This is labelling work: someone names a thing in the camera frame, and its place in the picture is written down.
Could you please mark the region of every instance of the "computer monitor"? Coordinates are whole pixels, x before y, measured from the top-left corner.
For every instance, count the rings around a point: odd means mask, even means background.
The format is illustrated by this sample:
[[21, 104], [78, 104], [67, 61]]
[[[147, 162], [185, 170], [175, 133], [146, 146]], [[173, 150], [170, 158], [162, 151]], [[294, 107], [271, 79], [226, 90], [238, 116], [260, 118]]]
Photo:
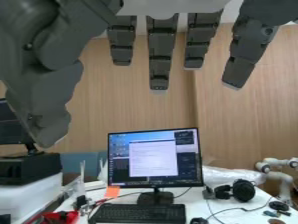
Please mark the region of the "computer monitor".
[[121, 188], [203, 185], [198, 129], [110, 133], [107, 184]]

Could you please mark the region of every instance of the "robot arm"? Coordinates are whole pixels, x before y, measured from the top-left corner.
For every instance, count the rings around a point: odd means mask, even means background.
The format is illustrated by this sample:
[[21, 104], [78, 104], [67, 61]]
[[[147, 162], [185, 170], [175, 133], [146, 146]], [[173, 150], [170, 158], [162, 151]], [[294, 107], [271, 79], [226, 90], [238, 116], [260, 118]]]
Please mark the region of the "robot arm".
[[254, 70], [278, 27], [298, 18], [296, 0], [244, 0], [232, 28], [230, 59], [223, 83], [242, 88]]
[[37, 144], [66, 135], [65, 104], [81, 79], [81, 51], [115, 20], [121, 0], [0, 1], [1, 81]]
[[[189, 13], [185, 68], [197, 69], [228, 1], [0, 0], [0, 79], [8, 88], [8, 103], [42, 148], [53, 146], [67, 133], [65, 104], [81, 79], [78, 56], [90, 38], [109, 27], [114, 63], [129, 65], [135, 16], [146, 15], [150, 88], [166, 90], [177, 13]], [[224, 83], [243, 86], [278, 26], [296, 21], [296, 9], [296, 0], [244, 0], [232, 29]]]

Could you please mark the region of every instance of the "monitor stand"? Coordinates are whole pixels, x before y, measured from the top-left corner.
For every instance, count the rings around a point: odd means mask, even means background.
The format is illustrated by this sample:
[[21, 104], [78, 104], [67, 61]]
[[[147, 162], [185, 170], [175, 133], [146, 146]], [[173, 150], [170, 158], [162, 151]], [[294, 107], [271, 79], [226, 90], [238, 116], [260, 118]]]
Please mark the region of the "monitor stand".
[[173, 203], [173, 193], [161, 192], [158, 188], [154, 188], [154, 192], [142, 193], [137, 199], [138, 205], [170, 205]]

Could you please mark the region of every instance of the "wall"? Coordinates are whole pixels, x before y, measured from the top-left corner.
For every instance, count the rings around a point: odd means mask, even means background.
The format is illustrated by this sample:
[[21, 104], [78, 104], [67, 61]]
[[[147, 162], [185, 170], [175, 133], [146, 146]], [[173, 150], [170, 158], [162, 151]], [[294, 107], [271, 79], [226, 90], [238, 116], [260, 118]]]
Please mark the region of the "wall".
[[203, 155], [228, 168], [254, 168], [264, 157], [298, 156], [298, 29], [280, 28], [244, 87], [220, 82], [231, 25], [220, 26], [195, 72]]
[[106, 40], [93, 40], [81, 57], [83, 78], [67, 105], [69, 135], [53, 150], [103, 150], [113, 131], [199, 126], [203, 158], [214, 158], [214, 165], [252, 169], [263, 157], [298, 156], [296, 26], [280, 28], [238, 91], [220, 83], [230, 30], [231, 25], [219, 27], [205, 66], [194, 74], [182, 70], [185, 41], [178, 36], [166, 95], [149, 91], [146, 37], [137, 38], [130, 67], [113, 66]]
[[[71, 125], [66, 138], [52, 151], [81, 152], [106, 149], [107, 133], [195, 126], [194, 81], [183, 71], [183, 35], [177, 37], [170, 89], [155, 95], [149, 90], [149, 62], [146, 37], [135, 41], [130, 67], [113, 65], [106, 39], [91, 40], [81, 60], [85, 71], [67, 104]], [[21, 146], [1, 146], [6, 154]]]

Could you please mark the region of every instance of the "orange object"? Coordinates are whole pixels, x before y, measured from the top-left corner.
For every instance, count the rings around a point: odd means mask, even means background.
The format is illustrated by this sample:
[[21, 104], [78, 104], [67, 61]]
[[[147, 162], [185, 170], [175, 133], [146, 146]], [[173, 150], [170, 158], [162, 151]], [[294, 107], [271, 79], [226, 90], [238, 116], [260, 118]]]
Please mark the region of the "orange object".
[[105, 197], [106, 198], [117, 198], [119, 192], [119, 186], [109, 186], [106, 188]]

